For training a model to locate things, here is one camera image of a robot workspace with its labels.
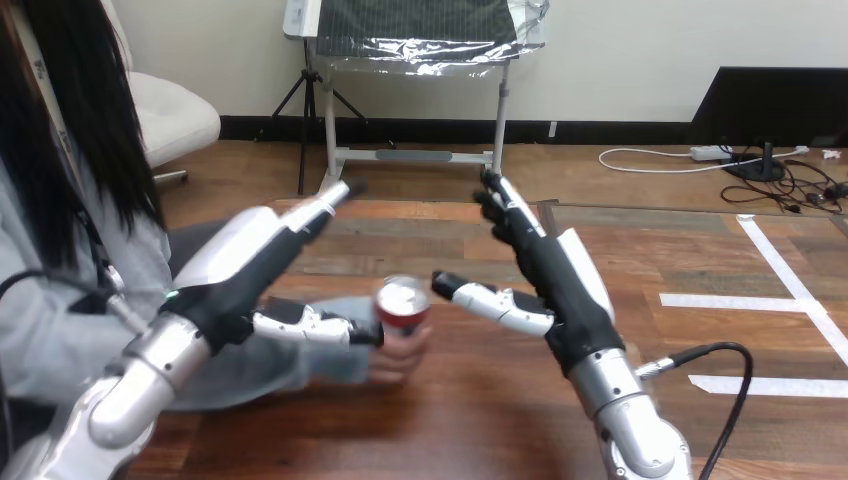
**robotic hand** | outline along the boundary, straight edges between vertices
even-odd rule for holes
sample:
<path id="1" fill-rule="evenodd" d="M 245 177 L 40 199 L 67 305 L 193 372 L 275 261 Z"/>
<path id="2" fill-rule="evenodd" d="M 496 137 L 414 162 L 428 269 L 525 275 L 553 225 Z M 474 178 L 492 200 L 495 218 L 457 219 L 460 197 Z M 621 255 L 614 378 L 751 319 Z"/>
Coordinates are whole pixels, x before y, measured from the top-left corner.
<path id="1" fill-rule="evenodd" d="M 314 240 L 356 188 L 340 182 L 282 217 L 256 207 L 234 217 L 189 261 L 158 317 L 139 327 L 119 296 L 113 311 L 138 336 L 50 430 L 20 448 L 3 480 L 106 480 L 150 439 L 156 418 L 224 345 L 251 334 L 287 341 L 382 345 L 382 328 L 292 302 L 271 318 L 260 295 Z"/>
<path id="2" fill-rule="evenodd" d="M 671 365 L 661 361 L 639 373 L 631 367 L 606 288 L 573 229 L 549 236 L 506 178 L 487 172 L 483 183 L 487 190 L 475 200 L 494 223 L 494 236 L 515 250 L 539 298 L 445 272 L 434 272 L 433 290 L 472 313 L 545 338 L 595 424 L 610 478 L 691 479 L 686 440 L 657 415 L 641 382 Z"/>

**lanyard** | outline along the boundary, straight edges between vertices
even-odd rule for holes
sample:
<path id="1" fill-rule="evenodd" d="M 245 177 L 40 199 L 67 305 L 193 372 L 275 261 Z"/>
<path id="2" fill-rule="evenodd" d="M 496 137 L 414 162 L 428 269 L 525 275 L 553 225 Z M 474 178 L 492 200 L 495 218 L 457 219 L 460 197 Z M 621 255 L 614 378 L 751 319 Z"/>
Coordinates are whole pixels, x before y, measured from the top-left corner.
<path id="1" fill-rule="evenodd" d="M 26 53 L 27 61 L 41 92 L 41 97 L 47 107 L 47 113 L 50 120 L 53 122 L 53 127 L 56 134 L 59 136 L 59 144 L 62 146 L 62 151 L 65 153 L 65 158 L 70 166 L 72 177 L 76 182 L 76 191 L 80 197 L 80 211 L 77 212 L 77 219 L 85 229 L 88 237 L 89 246 L 91 247 L 91 256 L 94 260 L 94 265 L 97 270 L 97 283 L 100 287 L 111 286 L 115 290 L 123 290 L 124 281 L 121 275 L 109 261 L 109 255 L 106 252 L 106 247 L 103 246 L 103 241 L 100 234 L 97 233 L 97 228 L 91 219 L 91 215 L 85 208 L 85 188 L 80 175 L 79 162 L 77 161 L 76 152 L 71 145 L 71 139 L 68 135 L 68 129 L 65 125 L 65 119 L 62 117 L 62 112 L 59 109 L 59 102 L 56 99 L 56 92 L 53 91 L 53 86 L 50 83 L 50 76 L 47 73 L 47 67 L 44 62 L 44 57 L 41 54 L 41 48 L 38 46 L 38 40 L 32 31 L 26 13 L 18 2 L 12 2 L 11 6 L 12 20 L 15 23 L 15 29 L 18 32 L 18 38 L 21 41 L 21 46 Z"/>

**white cable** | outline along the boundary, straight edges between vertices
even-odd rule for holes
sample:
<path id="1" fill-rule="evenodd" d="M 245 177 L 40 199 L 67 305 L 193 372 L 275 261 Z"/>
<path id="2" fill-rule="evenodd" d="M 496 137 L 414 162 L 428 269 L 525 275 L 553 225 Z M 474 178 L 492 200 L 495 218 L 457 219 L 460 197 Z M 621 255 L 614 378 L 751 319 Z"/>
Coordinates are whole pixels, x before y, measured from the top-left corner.
<path id="1" fill-rule="evenodd" d="M 779 155 L 772 155 L 772 158 L 780 158 L 780 157 L 788 157 L 788 156 L 791 156 L 791 155 L 799 155 L 799 154 L 802 154 L 802 153 L 807 153 L 809 151 L 810 151 L 810 149 L 805 147 L 805 146 L 798 146 L 798 147 L 795 147 L 795 151 L 793 151 L 793 152 L 781 153 Z M 642 149 L 639 149 L 639 148 L 613 148 L 613 149 L 607 150 L 605 152 L 602 152 L 600 155 L 598 155 L 598 161 L 601 162 L 601 165 L 603 165 L 603 166 L 605 166 L 605 167 L 607 167 L 611 170 L 618 170 L 619 172 L 630 172 L 630 173 L 695 173 L 695 172 L 706 172 L 708 170 L 718 170 L 720 168 L 735 167 L 737 165 L 745 165 L 746 163 L 754 163 L 754 162 L 759 162 L 760 160 L 762 160 L 762 158 L 755 158 L 753 160 L 745 160 L 744 162 L 728 163 L 726 165 L 711 165 L 709 167 L 693 168 L 693 169 L 690 169 L 690 170 L 642 170 L 642 169 L 638 169 L 638 168 L 614 167 L 614 166 L 612 166 L 612 165 L 610 165 L 610 164 L 608 164 L 607 162 L 604 161 L 604 155 L 606 155 L 608 153 L 615 153 L 615 152 L 650 153 L 652 155 L 662 155 L 663 157 L 690 157 L 691 154 L 689 154 L 689 153 L 655 152 L 653 150 L 642 150 Z"/>

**long black hair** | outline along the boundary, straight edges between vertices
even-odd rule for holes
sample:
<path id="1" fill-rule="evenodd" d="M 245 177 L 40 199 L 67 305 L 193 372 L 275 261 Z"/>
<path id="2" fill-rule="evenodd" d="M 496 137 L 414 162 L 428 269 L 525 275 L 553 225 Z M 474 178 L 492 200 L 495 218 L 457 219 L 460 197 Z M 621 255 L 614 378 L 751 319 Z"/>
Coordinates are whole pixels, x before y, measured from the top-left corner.
<path id="1" fill-rule="evenodd" d="M 23 0 L 69 133 L 98 193 L 114 200 L 132 233 L 136 215 L 164 228 L 121 47 L 100 0 Z M 80 201 L 53 141 L 37 90 L 4 24 L 0 35 L 0 155 L 42 261 L 74 266 Z"/>

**white chair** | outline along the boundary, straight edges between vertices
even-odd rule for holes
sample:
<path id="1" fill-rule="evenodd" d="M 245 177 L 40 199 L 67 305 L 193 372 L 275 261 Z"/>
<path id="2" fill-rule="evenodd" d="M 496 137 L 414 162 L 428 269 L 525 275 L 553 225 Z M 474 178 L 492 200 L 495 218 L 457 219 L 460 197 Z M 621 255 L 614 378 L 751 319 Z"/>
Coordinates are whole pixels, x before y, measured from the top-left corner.
<path id="1" fill-rule="evenodd" d="M 129 43 L 112 0 L 102 2 L 121 44 L 150 167 L 158 167 L 218 140 L 221 117 L 209 102 L 176 83 L 133 71 Z M 185 170 L 155 176 L 156 183 L 187 178 Z"/>

